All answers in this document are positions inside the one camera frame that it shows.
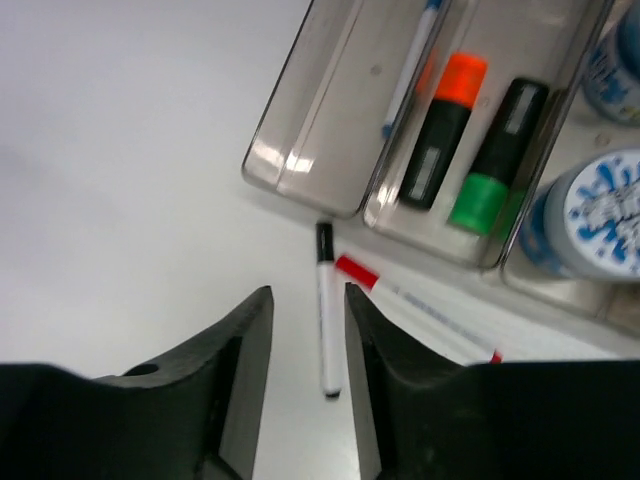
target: pen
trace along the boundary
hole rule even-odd
[[[420,296],[380,278],[373,270],[357,262],[348,255],[342,255],[336,262],[336,268],[358,282],[369,293],[394,304],[406,305],[410,311],[417,313],[418,320],[428,321],[433,319],[447,330],[456,334],[458,338],[464,339],[472,345],[486,352],[489,363],[502,363],[504,357],[489,340],[470,331],[453,318],[430,305]]]
[[[316,224],[318,305],[320,348],[322,354],[322,390],[327,399],[337,399],[342,390],[341,322],[338,279],[334,267],[333,226]]]
[[[431,33],[433,24],[438,16],[438,9],[440,8],[441,3],[442,0],[428,0],[424,7],[424,11],[420,17],[420,23],[418,24],[418,30],[416,31],[416,35],[413,37],[413,42],[411,43],[411,47],[409,47],[409,53],[407,53],[407,58],[404,61],[402,70],[400,71],[400,78],[396,84],[396,89],[393,91],[389,110],[387,111],[387,115],[384,117],[384,126],[382,127],[382,135],[384,138],[389,138],[389,135],[391,134],[393,122],[396,119],[396,115],[398,115],[398,110],[402,104],[404,94],[409,88],[409,83],[411,83],[413,72],[415,72],[416,67],[418,66],[420,54],[422,53],[425,43],[427,43],[429,33]]]

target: container lid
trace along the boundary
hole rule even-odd
[[[582,258],[611,277],[640,278],[640,149],[585,166],[569,185],[563,219]]]

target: orange cap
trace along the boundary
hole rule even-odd
[[[485,73],[487,62],[482,58],[468,53],[454,53],[449,58],[433,98],[458,103],[471,110]]]

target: desk organizer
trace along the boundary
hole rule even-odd
[[[640,332],[633,326],[637,289],[546,276],[516,242],[540,184],[598,153],[637,145],[637,130],[599,117],[581,90],[590,52],[629,2],[443,1],[409,92],[427,62],[433,74],[419,98],[405,95],[404,121],[385,141],[384,117],[424,3],[315,0],[249,147],[245,179],[338,218],[360,216],[381,235],[475,272],[482,282]],[[433,207],[413,210],[398,203],[398,189],[437,80],[456,50],[486,59],[488,72]],[[512,195],[524,194],[515,223],[480,237],[447,219],[518,76],[545,82],[551,95],[512,187]]]

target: black marker cap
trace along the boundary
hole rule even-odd
[[[320,262],[333,262],[333,225],[329,222],[316,223],[316,251]]]

